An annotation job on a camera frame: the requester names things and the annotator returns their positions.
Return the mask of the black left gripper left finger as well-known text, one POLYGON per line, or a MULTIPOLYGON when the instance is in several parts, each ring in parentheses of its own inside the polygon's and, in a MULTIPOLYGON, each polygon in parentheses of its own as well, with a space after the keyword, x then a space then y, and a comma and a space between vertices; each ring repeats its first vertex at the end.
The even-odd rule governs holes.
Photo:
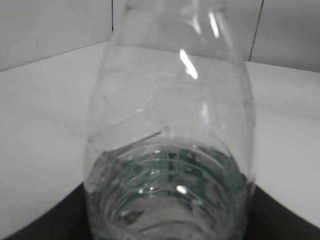
POLYGON ((88 221, 84 184, 79 184, 48 212, 3 240, 86 240, 88 221))

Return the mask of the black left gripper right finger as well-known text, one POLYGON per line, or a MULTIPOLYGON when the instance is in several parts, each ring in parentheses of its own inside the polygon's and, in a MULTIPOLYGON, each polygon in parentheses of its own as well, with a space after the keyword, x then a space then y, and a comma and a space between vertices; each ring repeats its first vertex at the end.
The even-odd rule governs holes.
POLYGON ((318 240, 320 228, 299 217, 260 187, 255 188, 247 223, 248 240, 318 240))

